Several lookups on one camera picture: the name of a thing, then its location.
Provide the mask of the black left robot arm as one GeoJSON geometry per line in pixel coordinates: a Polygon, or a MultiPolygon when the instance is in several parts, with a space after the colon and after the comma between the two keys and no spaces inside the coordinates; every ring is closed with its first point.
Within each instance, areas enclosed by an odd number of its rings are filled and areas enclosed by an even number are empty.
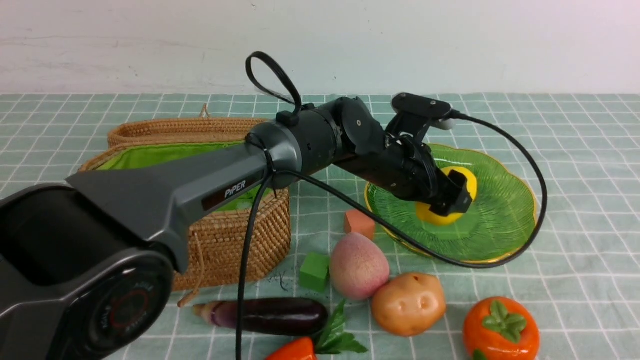
{"type": "Polygon", "coordinates": [[[135,341],[188,268],[189,227],[257,186],[283,189],[336,165],[437,215],[464,214],[468,180],[437,168],[422,144],[461,112],[408,93],[391,106],[384,129],[359,98],[297,100],[238,145],[2,199],[1,358],[102,360],[135,341]]]}

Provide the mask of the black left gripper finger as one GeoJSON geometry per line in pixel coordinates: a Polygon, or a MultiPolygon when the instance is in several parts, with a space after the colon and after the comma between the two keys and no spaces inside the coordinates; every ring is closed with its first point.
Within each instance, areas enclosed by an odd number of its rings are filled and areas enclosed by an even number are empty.
{"type": "Polygon", "coordinates": [[[470,170],[439,170],[430,212],[441,217],[466,214],[474,202],[474,174],[470,170]]]}

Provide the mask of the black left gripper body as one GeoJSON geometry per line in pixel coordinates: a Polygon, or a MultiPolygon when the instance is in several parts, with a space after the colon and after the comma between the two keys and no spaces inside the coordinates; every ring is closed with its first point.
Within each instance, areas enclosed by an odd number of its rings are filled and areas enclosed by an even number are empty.
{"type": "Polygon", "coordinates": [[[403,201],[429,203],[446,189],[430,146],[409,135],[387,136],[372,152],[350,157],[350,173],[403,201]]]}

